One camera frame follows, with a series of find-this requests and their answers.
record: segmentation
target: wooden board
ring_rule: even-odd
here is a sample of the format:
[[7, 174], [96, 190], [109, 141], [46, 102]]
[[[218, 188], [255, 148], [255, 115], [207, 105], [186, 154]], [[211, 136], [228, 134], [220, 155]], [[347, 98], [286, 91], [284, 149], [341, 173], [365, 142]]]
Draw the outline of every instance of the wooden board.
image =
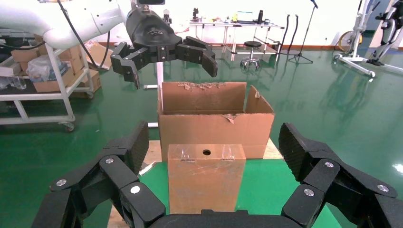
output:
[[[269, 139], [266, 145], [266, 150], [263, 159], [283, 159], [273, 141]], [[151, 140], [148, 146], [148, 152], [145, 156], [144, 162], [151, 164], [152, 162], [161, 162], [161, 146], [159, 140]], [[128, 228], [126, 223], [122, 220], [115, 207], [112, 207], [111, 215], [107, 228]]]

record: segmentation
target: green mat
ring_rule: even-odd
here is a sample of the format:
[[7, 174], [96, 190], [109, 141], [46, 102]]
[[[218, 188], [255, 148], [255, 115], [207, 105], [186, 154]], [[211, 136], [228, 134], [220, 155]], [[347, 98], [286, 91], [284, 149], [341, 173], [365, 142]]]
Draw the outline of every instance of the green mat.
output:
[[[157, 164], [140, 180], [161, 200], [169, 214], [167, 164]], [[279, 215], [298, 185], [283, 160], [247, 160], [236, 209], [246, 209], [249, 214]], [[325, 206], [313, 227], [341, 226]]]

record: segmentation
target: microphone stand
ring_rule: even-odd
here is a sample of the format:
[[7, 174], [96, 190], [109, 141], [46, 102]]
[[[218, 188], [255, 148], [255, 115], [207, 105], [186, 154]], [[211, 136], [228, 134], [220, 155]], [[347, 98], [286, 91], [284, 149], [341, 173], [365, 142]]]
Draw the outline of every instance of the microphone stand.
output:
[[309, 19], [307, 31], [305, 32], [304, 42], [302, 42], [301, 50], [299, 51], [298, 54], [294, 55], [294, 57], [292, 57], [291, 59], [289, 59], [289, 61], [290, 61], [290, 62], [293, 62], [293, 63], [300, 63], [300, 62], [299, 62], [299, 59], [300, 59], [300, 58], [304, 58], [304, 59], [306, 59], [306, 60], [309, 61], [308, 63], [301, 63], [301, 64], [312, 64], [312, 63], [314, 62], [314, 61], [312, 61], [312, 60], [310, 60], [310, 59], [308, 59], [307, 57], [304, 57], [304, 56], [302, 55], [302, 49], [304, 48], [305, 40], [307, 39], [307, 34], [308, 34], [308, 31], [309, 31], [309, 26], [311, 25], [311, 21], [312, 21], [312, 16], [314, 15], [315, 8], [318, 8], [318, 6], [316, 5], [315, 1], [313, 1], [313, 0], [311, 0], [311, 1], [314, 3], [314, 7], [313, 7], [313, 9], [312, 9], [311, 18]]

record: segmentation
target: plastic bag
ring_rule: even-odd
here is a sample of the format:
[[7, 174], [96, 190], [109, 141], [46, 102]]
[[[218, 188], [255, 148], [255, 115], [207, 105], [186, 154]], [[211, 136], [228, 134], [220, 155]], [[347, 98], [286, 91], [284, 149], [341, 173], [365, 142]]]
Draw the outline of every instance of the plastic bag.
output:
[[[56, 57], [56, 62], [59, 69], [61, 69], [62, 63], [58, 57]], [[53, 67], [48, 55], [39, 56], [38, 58], [29, 61], [26, 70], [26, 73], [32, 82], [46, 82], [52, 72]]]

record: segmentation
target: stool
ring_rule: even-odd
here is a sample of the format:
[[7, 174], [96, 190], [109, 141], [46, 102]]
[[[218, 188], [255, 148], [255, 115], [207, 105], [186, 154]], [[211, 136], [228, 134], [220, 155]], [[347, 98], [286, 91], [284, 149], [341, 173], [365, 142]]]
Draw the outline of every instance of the stool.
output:
[[253, 49], [259, 48], [260, 46], [262, 46], [262, 44], [257, 41], [246, 41], [245, 43], [243, 43], [243, 45], [245, 45], [247, 47], [251, 47], [252, 50], [250, 51], [249, 57], [243, 58], [243, 60], [240, 62], [240, 66], [243, 65], [243, 68], [246, 69], [246, 67], [249, 66], [251, 63], [255, 63], [256, 69], [259, 69], [260, 61], [258, 58], [253, 57]]

